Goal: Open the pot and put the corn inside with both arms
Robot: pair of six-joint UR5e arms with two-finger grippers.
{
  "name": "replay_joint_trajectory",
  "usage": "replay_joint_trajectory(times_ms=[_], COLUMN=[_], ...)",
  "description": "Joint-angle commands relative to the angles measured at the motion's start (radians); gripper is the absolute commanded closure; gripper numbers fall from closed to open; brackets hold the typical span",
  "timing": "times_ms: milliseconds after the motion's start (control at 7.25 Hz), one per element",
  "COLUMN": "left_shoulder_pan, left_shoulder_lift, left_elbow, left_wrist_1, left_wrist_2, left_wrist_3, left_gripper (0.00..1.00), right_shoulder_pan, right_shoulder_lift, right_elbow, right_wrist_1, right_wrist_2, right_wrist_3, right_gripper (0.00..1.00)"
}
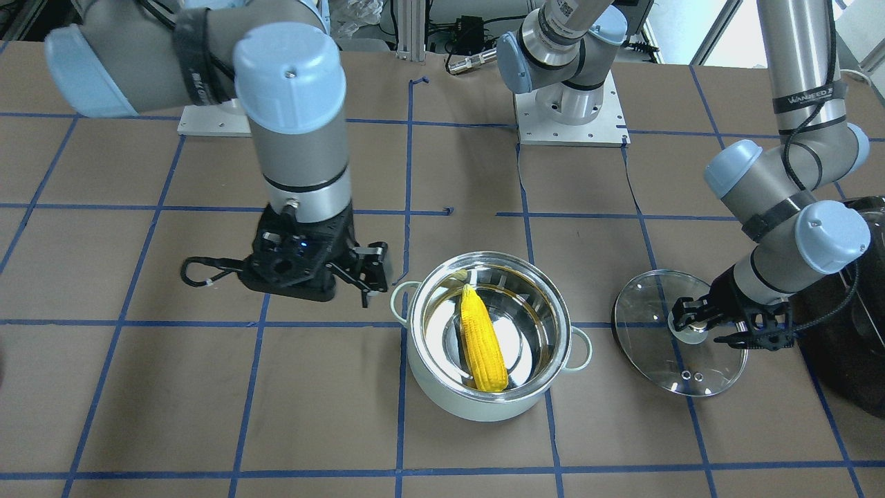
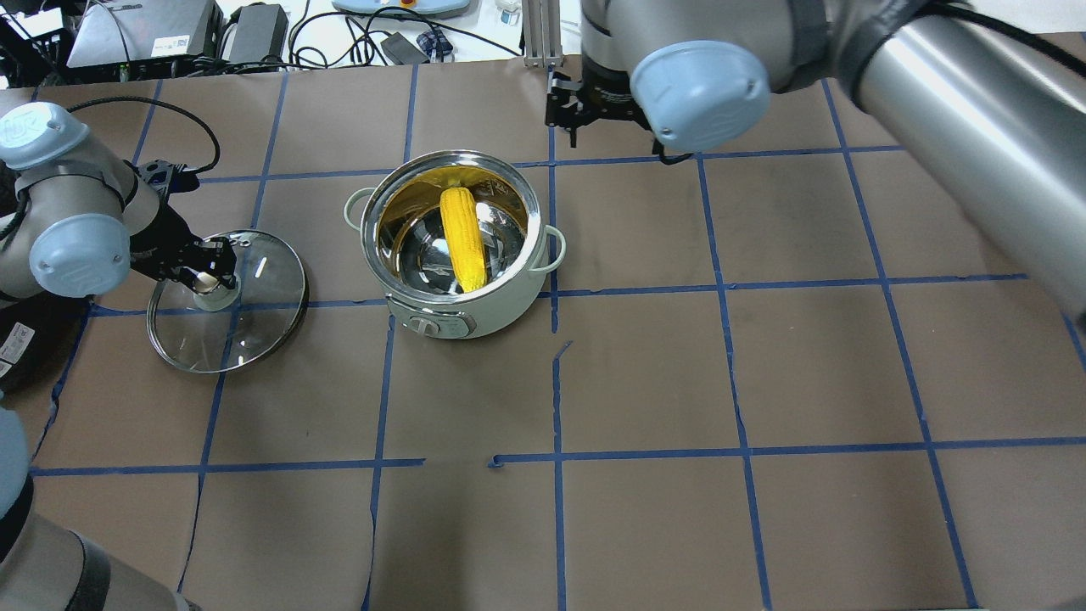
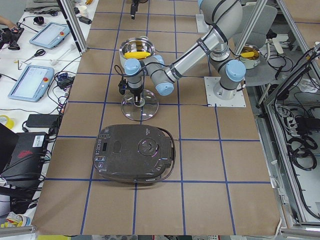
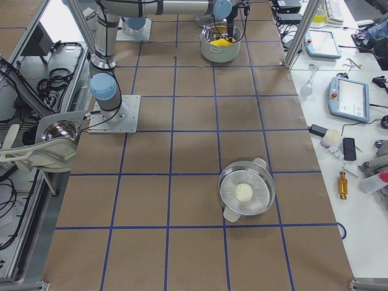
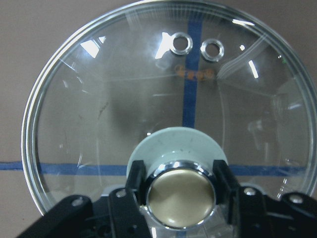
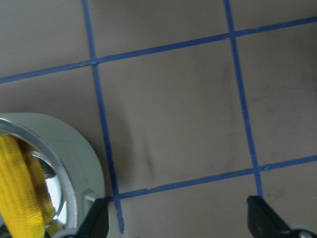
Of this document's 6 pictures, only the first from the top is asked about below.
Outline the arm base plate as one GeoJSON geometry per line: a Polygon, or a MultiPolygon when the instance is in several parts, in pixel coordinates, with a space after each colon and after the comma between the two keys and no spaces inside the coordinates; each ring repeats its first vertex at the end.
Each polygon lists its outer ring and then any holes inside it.
{"type": "Polygon", "coordinates": [[[522,145],[622,147],[631,142],[612,73],[591,91],[559,83],[517,94],[514,108],[522,145]]]}
{"type": "Polygon", "coordinates": [[[183,108],[177,132],[203,138],[249,138],[248,117],[239,99],[216,105],[187,105],[183,108]]]}

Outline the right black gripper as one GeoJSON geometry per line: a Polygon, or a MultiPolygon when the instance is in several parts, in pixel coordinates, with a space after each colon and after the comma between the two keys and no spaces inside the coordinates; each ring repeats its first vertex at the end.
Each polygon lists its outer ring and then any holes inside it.
{"type": "Polygon", "coordinates": [[[361,306],[389,289],[389,245],[357,245],[352,205],[319,223],[298,223],[266,205],[239,280],[260,293],[328,302],[336,280],[357,287],[361,306]]]}

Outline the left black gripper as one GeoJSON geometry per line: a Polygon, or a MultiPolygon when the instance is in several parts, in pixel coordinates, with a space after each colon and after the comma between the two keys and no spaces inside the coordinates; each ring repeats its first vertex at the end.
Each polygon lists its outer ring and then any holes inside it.
{"type": "Polygon", "coordinates": [[[732,334],[714,338],[718,344],[740,350],[776,352],[792,347],[792,310],[782,297],[772,304],[761,304],[747,297],[734,280],[734,269],[717,277],[706,296],[678,297],[673,304],[670,324],[674,331],[689,327],[710,330],[733,324],[732,334]]]}

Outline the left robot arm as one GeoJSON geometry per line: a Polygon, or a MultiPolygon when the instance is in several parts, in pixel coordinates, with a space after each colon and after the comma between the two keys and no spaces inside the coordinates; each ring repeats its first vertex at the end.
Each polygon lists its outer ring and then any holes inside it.
{"type": "MultiPolygon", "coordinates": [[[[677,297],[668,327],[684,342],[734,324],[717,338],[733,348],[791,347],[788,298],[860,258],[871,243],[861,215],[814,192],[853,173],[869,139],[846,119],[846,85],[829,1],[759,1],[772,111],[781,144],[727,146],[705,167],[705,182],[756,247],[701,297],[677,297]]],[[[555,122],[597,116],[603,85],[628,22],[610,1],[547,1],[496,42],[497,66],[514,94],[534,92],[555,122]]]]}

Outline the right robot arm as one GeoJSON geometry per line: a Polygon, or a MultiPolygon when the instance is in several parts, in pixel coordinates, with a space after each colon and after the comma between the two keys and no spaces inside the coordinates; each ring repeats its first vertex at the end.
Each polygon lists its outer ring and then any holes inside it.
{"type": "Polygon", "coordinates": [[[388,245],[357,242],[340,50],[314,1],[173,7],[86,1],[44,50],[58,91],[88,118],[237,99],[269,202],[245,259],[190,257],[188,286],[235,274],[247,288],[329,302],[336,282],[389,289],[388,245]]]}

